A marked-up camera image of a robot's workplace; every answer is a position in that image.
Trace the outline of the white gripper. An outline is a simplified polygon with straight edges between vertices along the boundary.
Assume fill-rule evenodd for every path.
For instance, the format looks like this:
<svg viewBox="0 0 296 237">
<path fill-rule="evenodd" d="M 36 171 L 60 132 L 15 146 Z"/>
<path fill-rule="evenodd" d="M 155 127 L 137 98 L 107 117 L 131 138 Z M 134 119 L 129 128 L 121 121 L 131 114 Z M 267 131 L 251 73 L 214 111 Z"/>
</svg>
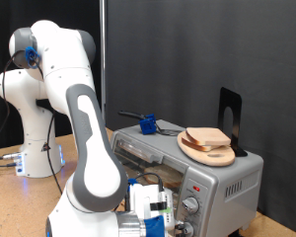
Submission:
<svg viewBox="0 0 296 237">
<path fill-rule="evenodd" d="M 130 210 L 140 219 L 150 219 L 162 215 L 167 231 L 185 229 L 184 223 L 175 225 L 173 192 L 167 188 L 162 191 L 158 185 L 133 184 L 129 186 Z"/>
</svg>

